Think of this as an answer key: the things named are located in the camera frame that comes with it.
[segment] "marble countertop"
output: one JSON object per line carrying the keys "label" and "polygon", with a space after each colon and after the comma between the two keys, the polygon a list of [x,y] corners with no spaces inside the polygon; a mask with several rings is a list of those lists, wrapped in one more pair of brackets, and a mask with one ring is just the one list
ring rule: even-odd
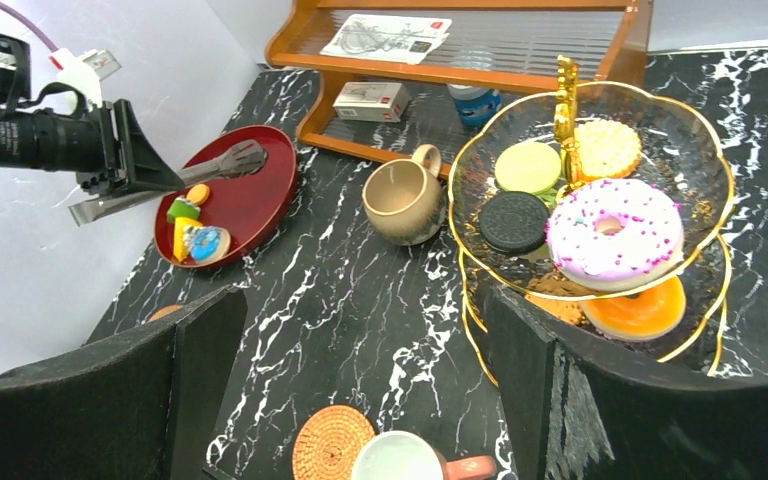
{"label": "marble countertop", "polygon": [[[294,137],[318,85],[312,71],[264,72],[226,130],[269,124]],[[645,87],[698,108],[733,164],[738,203],[724,232],[735,265],[718,374],[768,376],[768,51],[651,57]],[[454,111],[440,122],[455,128]],[[407,123],[372,129],[368,141],[410,152],[423,133]],[[388,244],[360,202],[376,166],[298,151],[299,193],[275,235],[212,272],[176,269],[150,245],[89,341],[234,284],[245,289],[249,325],[206,447],[209,465],[235,478],[291,478],[298,429],[343,403],[379,431],[425,437],[449,459],[491,454],[498,478],[517,478],[498,392],[464,335],[450,232],[413,248]]]}

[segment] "yellow cookie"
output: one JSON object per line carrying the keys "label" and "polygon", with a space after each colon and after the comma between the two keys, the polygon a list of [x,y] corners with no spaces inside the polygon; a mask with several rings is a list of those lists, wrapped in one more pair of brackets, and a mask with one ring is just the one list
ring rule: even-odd
{"label": "yellow cookie", "polygon": [[189,192],[187,192],[187,200],[193,202],[196,205],[201,205],[207,201],[207,197],[210,196],[210,187],[203,183],[193,186]]}
{"label": "yellow cookie", "polygon": [[575,129],[581,174],[585,182],[624,178],[640,162],[640,136],[628,125],[613,120],[593,120]]}
{"label": "yellow cookie", "polygon": [[499,155],[493,174],[504,190],[536,195],[555,186],[561,176],[561,157],[545,143],[522,142]]}

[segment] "orange cookie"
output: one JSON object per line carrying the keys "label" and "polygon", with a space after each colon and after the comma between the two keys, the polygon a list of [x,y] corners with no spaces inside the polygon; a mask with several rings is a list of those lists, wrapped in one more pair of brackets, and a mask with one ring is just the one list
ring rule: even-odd
{"label": "orange cookie", "polygon": [[154,312],[154,315],[149,317],[148,321],[153,322],[155,320],[165,317],[166,315],[169,315],[172,312],[176,312],[182,308],[184,307],[182,307],[181,305],[169,305],[169,306],[163,307],[160,310]]}
{"label": "orange cookie", "polygon": [[189,192],[187,192],[187,200],[193,202],[196,205],[201,205],[207,201],[207,197],[210,196],[210,187],[203,183],[193,186]]}

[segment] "orange wooden shelf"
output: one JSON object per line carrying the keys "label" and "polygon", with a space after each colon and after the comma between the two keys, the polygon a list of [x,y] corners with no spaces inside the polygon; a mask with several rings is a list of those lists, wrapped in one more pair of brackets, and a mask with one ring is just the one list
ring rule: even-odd
{"label": "orange wooden shelf", "polygon": [[[320,55],[354,13],[439,16],[453,23],[446,42],[419,65]],[[319,98],[297,131],[302,142],[383,163],[409,152],[325,133],[346,82],[378,77],[530,94],[557,87],[556,58],[565,55],[579,63],[583,81],[639,86],[651,17],[652,0],[295,0],[266,58],[276,67],[312,68],[322,75]],[[492,71],[459,66],[459,58],[476,51],[492,59]]]}

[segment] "cup handle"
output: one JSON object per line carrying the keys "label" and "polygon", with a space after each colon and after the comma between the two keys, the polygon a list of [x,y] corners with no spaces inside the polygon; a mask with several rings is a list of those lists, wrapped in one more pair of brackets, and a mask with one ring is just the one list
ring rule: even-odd
{"label": "cup handle", "polygon": [[496,460],[490,455],[468,457],[446,463],[449,480],[486,480],[496,475]]}
{"label": "cup handle", "polygon": [[431,172],[431,175],[433,175],[434,178],[437,178],[440,175],[440,168],[443,166],[443,156],[440,155],[440,149],[434,145],[420,145],[416,151],[413,152],[411,160],[422,165],[422,168]]}

